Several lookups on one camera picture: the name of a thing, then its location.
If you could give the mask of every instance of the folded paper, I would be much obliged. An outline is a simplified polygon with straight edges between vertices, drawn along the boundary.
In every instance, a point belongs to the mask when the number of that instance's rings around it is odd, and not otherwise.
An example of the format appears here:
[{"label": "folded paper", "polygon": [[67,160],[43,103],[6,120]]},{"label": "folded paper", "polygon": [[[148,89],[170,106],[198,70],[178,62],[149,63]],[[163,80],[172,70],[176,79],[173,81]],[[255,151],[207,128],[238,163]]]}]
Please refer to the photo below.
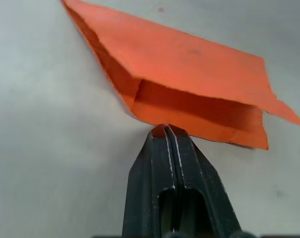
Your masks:
[{"label": "folded paper", "polygon": [[263,111],[300,125],[264,60],[115,9],[62,1],[129,110],[213,141],[268,149]]}]

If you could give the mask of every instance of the gray background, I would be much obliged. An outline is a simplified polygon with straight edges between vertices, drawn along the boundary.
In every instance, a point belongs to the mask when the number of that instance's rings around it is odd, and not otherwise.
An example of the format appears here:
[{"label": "gray background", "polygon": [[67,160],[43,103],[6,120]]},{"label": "gray background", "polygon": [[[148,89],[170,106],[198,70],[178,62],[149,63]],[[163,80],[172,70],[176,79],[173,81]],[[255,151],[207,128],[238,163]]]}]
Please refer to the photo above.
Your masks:
[{"label": "gray background", "polygon": [[[300,115],[300,0],[93,2],[264,57]],[[269,151],[194,141],[245,230],[299,234],[300,127],[264,124]],[[58,0],[0,0],[0,238],[120,234],[128,171],[151,128],[127,112]]]}]

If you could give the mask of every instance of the orange paper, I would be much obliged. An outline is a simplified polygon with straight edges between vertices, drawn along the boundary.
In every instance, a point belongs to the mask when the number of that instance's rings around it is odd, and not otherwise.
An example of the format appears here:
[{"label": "orange paper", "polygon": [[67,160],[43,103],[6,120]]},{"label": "orange paper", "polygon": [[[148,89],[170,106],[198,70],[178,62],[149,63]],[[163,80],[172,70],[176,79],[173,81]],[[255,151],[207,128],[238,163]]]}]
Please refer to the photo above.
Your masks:
[{"label": "orange paper", "polygon": [[112,8],[63,4],[129,110],[213,141],[268,149],[263,111],[300,125],[264,60]]}]

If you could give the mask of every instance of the clamp jaw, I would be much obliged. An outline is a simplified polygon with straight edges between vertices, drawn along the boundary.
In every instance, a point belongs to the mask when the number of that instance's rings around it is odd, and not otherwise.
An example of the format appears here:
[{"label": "clamp jaw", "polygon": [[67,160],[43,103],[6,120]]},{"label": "clamp jaw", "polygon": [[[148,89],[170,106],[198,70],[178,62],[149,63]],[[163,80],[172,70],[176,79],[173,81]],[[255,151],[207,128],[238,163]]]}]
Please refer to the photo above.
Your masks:
[{"label": "clamp jaw", "polygon": [[151,130],[129,173],[122,236],[229,238],[237,232],[219,175],[187,132],[172,125]]}]

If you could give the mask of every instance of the black clip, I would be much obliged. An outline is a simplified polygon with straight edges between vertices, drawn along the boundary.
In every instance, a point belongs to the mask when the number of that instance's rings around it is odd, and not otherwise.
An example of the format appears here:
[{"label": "black clip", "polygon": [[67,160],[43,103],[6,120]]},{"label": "black clip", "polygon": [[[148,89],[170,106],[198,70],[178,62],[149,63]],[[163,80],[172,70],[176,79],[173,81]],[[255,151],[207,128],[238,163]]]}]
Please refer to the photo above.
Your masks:
[{"label": "black clip", "polygon": [[240,231],[217,171],[187,132],[151,130],[129,173],[122,237],[228,238]]}]

